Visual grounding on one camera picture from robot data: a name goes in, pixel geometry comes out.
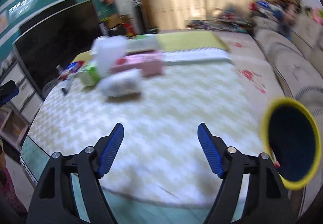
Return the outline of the black television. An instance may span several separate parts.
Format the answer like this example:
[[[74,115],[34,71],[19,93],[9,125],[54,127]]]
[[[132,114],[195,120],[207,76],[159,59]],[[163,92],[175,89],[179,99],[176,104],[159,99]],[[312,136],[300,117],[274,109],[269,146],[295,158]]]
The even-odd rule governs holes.
[[[87,0],[40,21],[14,43],[14,51],[28,79],[41,93],[74,57],[91,48],[102,35],[94,2]]]

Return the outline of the beige sectional sofa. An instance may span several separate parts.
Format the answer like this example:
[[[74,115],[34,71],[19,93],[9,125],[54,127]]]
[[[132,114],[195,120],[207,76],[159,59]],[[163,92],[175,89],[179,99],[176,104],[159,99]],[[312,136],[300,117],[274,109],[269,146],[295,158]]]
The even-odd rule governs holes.
[[[301,102],[322,119],[322,26],[306,14],[296,17],[290,39],[278,33],[278,23],[252,18],[254,38],[273,68],[285,96]]]

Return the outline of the low shelf of books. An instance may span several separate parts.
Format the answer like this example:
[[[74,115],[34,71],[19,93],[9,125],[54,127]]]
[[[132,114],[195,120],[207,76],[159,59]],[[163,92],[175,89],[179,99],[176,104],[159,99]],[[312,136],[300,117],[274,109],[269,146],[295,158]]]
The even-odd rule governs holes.
[[[185,26],[189,29],[225,31],[236,33],[251,33],[252,24],[247,21],[234,8],[219,10],[219,14],[210,20],[189,19],[185,20]]]

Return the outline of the black tower fan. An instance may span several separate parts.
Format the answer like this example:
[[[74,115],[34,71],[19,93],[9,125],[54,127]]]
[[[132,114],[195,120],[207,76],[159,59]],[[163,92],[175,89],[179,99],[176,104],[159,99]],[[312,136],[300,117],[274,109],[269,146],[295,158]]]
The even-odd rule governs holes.
[[[141,0],[133,0],[132,6],[134,10],[134,19],[135,19],[139,34],[148,34],[149,33],[148,20]]]

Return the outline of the white paper cup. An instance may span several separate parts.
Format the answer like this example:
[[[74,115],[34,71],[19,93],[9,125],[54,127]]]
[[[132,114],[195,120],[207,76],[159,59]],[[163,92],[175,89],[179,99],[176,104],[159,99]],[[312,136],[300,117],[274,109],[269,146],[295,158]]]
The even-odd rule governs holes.
[[[125,36],[101,36],[94,40],[91,54],[101,78],[106,77],[115,62],[126,54],[127,42]]]

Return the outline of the blue white tube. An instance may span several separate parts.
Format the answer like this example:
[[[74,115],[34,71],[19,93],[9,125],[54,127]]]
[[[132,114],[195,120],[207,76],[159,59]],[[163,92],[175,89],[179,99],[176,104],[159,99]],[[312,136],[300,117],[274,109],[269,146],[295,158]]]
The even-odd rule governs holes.
[[[64,96],[66,96],[66,95],[68,94],[68,92],[69,92],[69,90],[70,90],[70,88],[71,88],[72,82],[73,82],[73,77],[72,77],[72,76],[68,77],[68,78],[64,81],[63,86],[62,86],[62,88],[61,88],[61,90],[62,90],[62,92],[63,92]]]

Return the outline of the green white plastic bottle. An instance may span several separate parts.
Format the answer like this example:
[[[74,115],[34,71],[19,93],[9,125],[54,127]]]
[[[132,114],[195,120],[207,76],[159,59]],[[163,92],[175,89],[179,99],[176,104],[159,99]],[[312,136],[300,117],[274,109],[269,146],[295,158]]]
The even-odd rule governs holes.
[[[78,71],[78,77],[84,86],[95,86],[101,80],[101,77],[98,74],[96,62],[92,61],[81,67]]]

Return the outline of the white tissue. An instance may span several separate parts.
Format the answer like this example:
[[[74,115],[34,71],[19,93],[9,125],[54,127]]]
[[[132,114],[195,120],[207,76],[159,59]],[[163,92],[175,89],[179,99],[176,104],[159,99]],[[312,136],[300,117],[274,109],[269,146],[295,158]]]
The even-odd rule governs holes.
[[[106,97],[123,97],[139,94],[142,88],[142,72],[131,69],[112,74],[98,83],[98,89]]]

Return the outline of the pile of plush toys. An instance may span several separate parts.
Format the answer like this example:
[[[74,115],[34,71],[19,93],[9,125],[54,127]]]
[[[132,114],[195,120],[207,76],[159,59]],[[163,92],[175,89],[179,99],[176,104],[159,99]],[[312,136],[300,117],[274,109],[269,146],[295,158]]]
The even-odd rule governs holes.
[[[322,34],[322,24],[315,21],[320,10],[304,7],[301,0],[254,0],[248,4],[253,34],[270,30],[284,38],[300,38],[307,43]]]

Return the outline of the pink tissue box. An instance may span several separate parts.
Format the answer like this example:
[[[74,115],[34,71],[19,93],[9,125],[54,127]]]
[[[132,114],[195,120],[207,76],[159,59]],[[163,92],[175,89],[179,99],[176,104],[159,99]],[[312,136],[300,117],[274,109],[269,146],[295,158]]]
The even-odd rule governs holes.
[[[160,75],[163,71],[162,53],[160,51],[143,51],[126,55],[115,61],[110,73],[139,69],[143,77]]]

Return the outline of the yellow rimmed black trash bin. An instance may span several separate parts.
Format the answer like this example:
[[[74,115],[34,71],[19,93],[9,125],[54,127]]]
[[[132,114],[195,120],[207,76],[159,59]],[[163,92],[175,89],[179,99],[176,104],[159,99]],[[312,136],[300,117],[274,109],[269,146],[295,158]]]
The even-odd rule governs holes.
[[[311,112],[289,97],[272,100],[259,124],[264,151],[288,190],[304,188],[321,162],[321,135]]]

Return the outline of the floral white floor mattress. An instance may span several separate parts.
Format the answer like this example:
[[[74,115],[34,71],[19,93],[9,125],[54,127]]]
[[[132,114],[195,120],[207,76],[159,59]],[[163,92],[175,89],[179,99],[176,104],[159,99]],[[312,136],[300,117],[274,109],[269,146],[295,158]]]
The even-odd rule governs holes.
[[[284,96],[271,65],[249,34],[224,31],[215,34],[229,47],[254,116],[260,118],[271,100]]]

